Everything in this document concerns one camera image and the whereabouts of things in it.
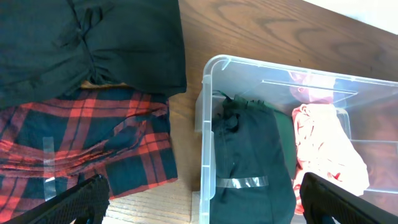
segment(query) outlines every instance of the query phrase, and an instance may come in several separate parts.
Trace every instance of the plastic bin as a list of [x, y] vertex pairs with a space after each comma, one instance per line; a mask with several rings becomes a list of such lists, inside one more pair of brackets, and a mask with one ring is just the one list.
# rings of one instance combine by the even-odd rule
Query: plastic bin
[[[304, 74], [304, 78], [311, 76], [312, 82], [300, 83], [292, 72]], [[195, 131], [203, 135], [201, 224], [209, 223], [210, 199], [215, 194], [211, 119], [222, 110], [224, 100], [213, 95], [213, 90], [230, 97], [240, 95], [247, 100], [264, 100], [290, 115], [302, 103], [312, 102], [306, 95], [308, 91], [332, 95], [331, 103], [337, 108], [343, 129], [368, 166], [371, 186], [363, 198], [398, 215], [396, 208], [389, 209], [391, 203], [398, 205], [398, 97], [394, 96], [398, 93], [398, 83], [219, 55], [206, 64], [202, 91], [196, 102]], [[302, 222], [302, 219], [295, 216], [292, 222]]]

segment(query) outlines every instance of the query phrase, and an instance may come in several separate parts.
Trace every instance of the plaid shirt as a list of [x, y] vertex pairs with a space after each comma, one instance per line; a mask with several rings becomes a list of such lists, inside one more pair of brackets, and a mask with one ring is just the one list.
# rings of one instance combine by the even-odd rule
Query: plaid shirt
[[46, 180], [60, 194], [94, 174], [111, 198], [177, 179], [166, 97], [78, 90], [0, 111], [0, 223], [44, 203]]

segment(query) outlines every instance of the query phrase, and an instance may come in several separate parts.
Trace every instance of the plaid fabric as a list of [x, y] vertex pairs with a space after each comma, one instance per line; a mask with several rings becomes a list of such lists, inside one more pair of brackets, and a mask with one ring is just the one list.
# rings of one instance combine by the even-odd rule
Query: plaid fabric
[[0, 111], [0, 222], [45, 202], [47, 179], [60, 194], [94, 174], [111, 198], [177, 179], [166, 97], [78, 90]]

